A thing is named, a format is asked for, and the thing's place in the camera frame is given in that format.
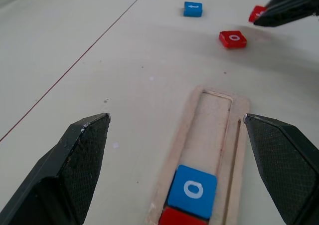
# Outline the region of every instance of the block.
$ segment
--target block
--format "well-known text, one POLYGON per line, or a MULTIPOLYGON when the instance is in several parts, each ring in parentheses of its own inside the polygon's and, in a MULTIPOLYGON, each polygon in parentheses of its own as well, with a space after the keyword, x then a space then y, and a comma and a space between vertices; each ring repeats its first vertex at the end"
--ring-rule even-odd
POLYGON ((188 17, 201 17, 203 14, 203 4, 196 2, 185 2, 184 16, 188 17))
POLYGON ((166 208, 159 225, 207 225, 207 223, 175 209, 166 208))
POLYGON ((209 219, 212 214, 217 178, 180 165, 168 196, 168 205, 209 219))
POLYGON ((222 31, 219 34, 219 40, 228 49, 245 48, 247 40, 243 34, 238 31, 222 31))
POLYGON ((249 16, 249 19, 248 21, 249 22, 254 22, 257 18, 260 17, 260 15, 262 13, 264 13, 264 11, 266 11, 266 7, 263 7, 263 6, 260 6, 260 5, 257 5, 255 6, 255 8, 253 9, 253 11, 251 12, 250 16, 249 16))

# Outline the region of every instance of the white table surface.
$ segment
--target white table surface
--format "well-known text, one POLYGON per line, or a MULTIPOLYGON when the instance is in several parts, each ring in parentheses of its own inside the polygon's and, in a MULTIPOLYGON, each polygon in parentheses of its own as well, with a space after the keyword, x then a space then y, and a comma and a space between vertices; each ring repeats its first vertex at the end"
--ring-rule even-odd
MULTIPOLYGON (((53 1, 52 13, 63 14, 55 26, 63 29, 45 33, 46 39, 39 35, 41 41, 36 42, 39 44, 35 48, 42 46, 42 50, 34 50, 32 56, 23 50, 36 41, 32 33, 37 34, 37 30, 32 29, 31 22, 28 26, 32 33, 28 35, 14 34, 13 24, 11 28, 0 25, 0 33, 11 47, 19 40, 24 43, 14 63, 9 56, 14 50, 2 42, 0 45, 6 48, 1 55, 6 65, 0 67, 1 80, 4 79, 1 97, 6 98, 4 107, 1 100, 1 121, 5 123, 12 125, 19 120, 112 23, 104 20, 103 25, 96 24, 101 13, 98 6, 91 8, 89 14, 74 7, 78 17, 73 18, 58 8, 58 0, 53 1), (93 21, 82 25, 86 16, 93 21), (74 41, 68 38, 70 31, 74 41), (11 73, 4 76, 7 70, 11 73)), ((114 1, 118 5, 126 3, 125 10, 134 0, 114 1)), ((3 139, 0 209, 69 124, 109 112, 112 122, 101 175, 85 224, 141 224, 186 99, 200 84, 244 95, 251 100, 251 112, 294 124, 312 142, 318 141, 317 18, 264 29, 248 24, 247 19, 256 4, 268 0, 188 0, 203 3, 202 18, 183 17, 184 1, 187 0, 138 0, 3 139), (246 49, 225 50, 219 43, 219 32, 233 29, 241 30, 248 39, 246 49), (114 149, 115 142, 119 147, 114 149)), ((19 3, 15 3, 11 13, 23 17, 19 3)), ((15 16, 2 13, 9 21, 15 16)), ((115 15, 108 10, 105 16, 108 14, 115 21, 120 13, 115 15)), ((41 16, 33 21, 38 22, 38 30, 41 23, 43 27, 47 23, 41 16)), ((0 133, 5 134, 11 125, 1 125, 0 133)), ((283 225, 260 179, 250 146, 243 176, 238 224, 283 225)))

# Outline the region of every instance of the blue block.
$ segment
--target blue block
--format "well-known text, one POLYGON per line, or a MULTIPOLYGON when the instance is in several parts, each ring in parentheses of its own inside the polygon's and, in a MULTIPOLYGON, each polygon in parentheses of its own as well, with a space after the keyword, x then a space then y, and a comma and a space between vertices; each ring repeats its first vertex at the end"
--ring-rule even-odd
POLYGON ((184 4, 184 16, 201 17, 203 14, 203 4, 196 2, 187 2, 184 4))
POLYGON ((216 187, 214 175, 180 165, 168 196, 168 205, 209 219, 216 187))

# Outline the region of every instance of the red cube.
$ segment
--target red cube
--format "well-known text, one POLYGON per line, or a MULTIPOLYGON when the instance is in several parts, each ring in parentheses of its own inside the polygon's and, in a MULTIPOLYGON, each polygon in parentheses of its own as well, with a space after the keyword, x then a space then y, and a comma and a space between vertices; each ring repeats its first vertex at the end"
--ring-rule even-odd
POLYGON ((219 33, 219 40, 228 49, 245 48, 247 40, 239 30, 222 31, 219 33))
POLYGON ((159 225, 207 225, 206 222, 172 208, 166 208, 159 225))
POLYGON ((264 11, 266 10, 265 7, 257 5, 255 6, 255 8, 253 9, 253 12, 251 12, 248 21, 249 22, 254 22, 257 18, 260 17, 260 15, 262 13, 264 13, 264 11))

